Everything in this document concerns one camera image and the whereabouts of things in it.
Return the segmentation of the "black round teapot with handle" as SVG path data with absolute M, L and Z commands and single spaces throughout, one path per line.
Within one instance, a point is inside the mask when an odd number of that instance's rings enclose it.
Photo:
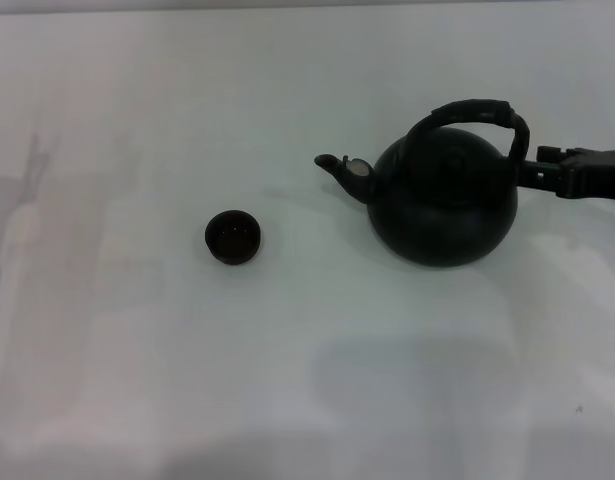
M 366 206 L 396 255 L 455 267 L 488 255 L 509 232 L 529 139 L 508 102 L 470 99 L 433 110 L 375 164 L 332 154 L 314 162 Z

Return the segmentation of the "small dark brown teacup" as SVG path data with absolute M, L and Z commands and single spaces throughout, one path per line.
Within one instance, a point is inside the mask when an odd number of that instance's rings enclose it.
M 236 266 L 249 262 L 257 254 L 262 230 L 251 214 L 228 210 L 208 222 L 204 237 L 208 250 L 216 260 Z

